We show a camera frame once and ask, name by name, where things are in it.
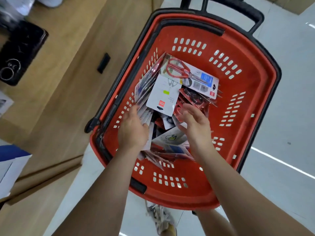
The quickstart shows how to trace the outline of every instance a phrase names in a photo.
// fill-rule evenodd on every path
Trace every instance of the shoe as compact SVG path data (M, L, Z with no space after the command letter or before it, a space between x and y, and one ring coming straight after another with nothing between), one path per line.
M153 218L155 222L158 235L161 235L161 233L164 230L167 230L169 226L172 225L175 229L176 236L177 236L177 230L175 228L174 218L171 216L170 212L166 208L157 204L148 206L147 201L146 201L146 207L147 207L148 214Z

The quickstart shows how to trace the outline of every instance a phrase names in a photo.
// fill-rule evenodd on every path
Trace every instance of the red shopping basket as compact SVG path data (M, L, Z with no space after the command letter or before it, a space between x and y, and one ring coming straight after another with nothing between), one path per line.
M93 130L90 144L104 166L115 156L117 132L126 111L134 104L139 79L161 54L167 52L220 80L222 98L210 106L214 145L220 155L241 171L251 144L281 77L272 56L252 34L263 14L240 0L213 0L254 20L246 32L206 12L165 8L152 13L132 52L96 116L85 131ZM138 196L171 208L215 208L219 202L203 169L195 162L163 163L164 171L147 159L137 159L129 189Z

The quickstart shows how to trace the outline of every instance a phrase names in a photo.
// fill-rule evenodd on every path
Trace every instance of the white tile floor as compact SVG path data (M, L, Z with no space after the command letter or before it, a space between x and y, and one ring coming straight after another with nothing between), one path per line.
M254 37L270 51L283 72L253 146L314 175L312 136L315 113L310 106L315 101L315 29L309 24L315 25L315 4L297 16L266 0L245 1L264 13L265 22ZM180 2L165 0L162 7L179 7ZM201 3L202 0L192 0L190 7L200 9ZM245 30L249 30L253 24L236 11L212 1L207 11ZM303 96L295 96L294 91L303 92ZM57 229L103 169L88 146L83 166L44 236L50 236ZM266 169L274 173L272 179L268 178L270 174ZM315 210L311 203L315 200L315 180L255 151L250 151L242 175L262 194L315 233L312 223ZM224 214L221 207L218 211ZM178 224L179 236L204 235L197 217L191 211L171 210L171 214ZM127 198L121 233L128 236L157 235L153 221L146 216L144 200L131 192Z

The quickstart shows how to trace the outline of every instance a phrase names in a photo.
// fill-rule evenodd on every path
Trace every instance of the scissor handle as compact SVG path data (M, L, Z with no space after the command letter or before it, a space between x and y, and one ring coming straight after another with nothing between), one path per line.
M175 64L171 63L171 61L178 61L183 67L175 65ZM181 74L181 76L171 74L171 72L168 70L168 68L175 70L176 72ZM187 79L189 77L189 73L190 73L190 69L180 59L177 59L177 58L171 58L168 60L168 64L166 66L166 71L167 71L169 76L171 76L173 78L180 78L180 79Z

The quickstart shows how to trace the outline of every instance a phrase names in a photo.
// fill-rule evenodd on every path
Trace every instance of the red scissors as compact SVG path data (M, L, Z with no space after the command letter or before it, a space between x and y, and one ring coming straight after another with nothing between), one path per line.
M169 69L175 70L180 75L173 75ZM169 76L173 78L179 78L179 79L194 79L198 82L208 84L206 81L202 80L198 76L195 76L191 73L190 69L187 67L187 65L184 64L183 61L177 58L170 58L168 60L167 66L166 66L166 72Z

